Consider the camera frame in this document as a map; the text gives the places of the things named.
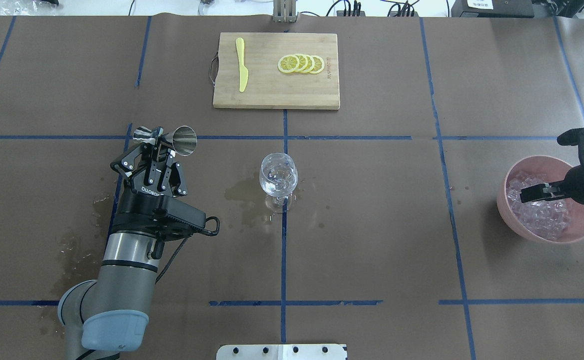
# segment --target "knife handle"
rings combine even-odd
[[[243,66],[245,41],[243,38],[236,38],[236,52],[239,54],[239,65]]]

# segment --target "clear glass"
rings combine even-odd
[[[298,171],[294,160],[282,152],[267,155],[260,164],[260,187],[266,192],[267,207],[277,214],[282,214],[296,200],[294,189],[298,184]]]

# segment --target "cutting board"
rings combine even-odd
[[[245,40],[245,66],[250,71],[244,92],[239,92],[236,39]],[[288,54],[318,55],[325,68],[317,74],[282,73],[278,60]],[[221,32],[215,108],[315,109],[340,107],[338,38],[336,34],[295,32]]]

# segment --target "white bracket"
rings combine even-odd
[[[344,344],[224,345],[216,360],[347,360]]]
[[[295,23],[297,17],[296,0],[274,0],[275,23]]]

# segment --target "brown table surface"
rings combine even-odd
[[[214,109],[219,33],[286,30],[338,34],[341,109]],[[221,233],[187,242],[122,358],[584,359],[584,241],[524,240],[495,201],[523,157],[578,162],[555,137],[584,126],[584,20],[172,14],[0,17],[0,359],[62,358],[55,301],[97,276],[109,162],[130,126],[183,124],[184,200]],[[299,200],[270,219],[257,172],[283,150]]]

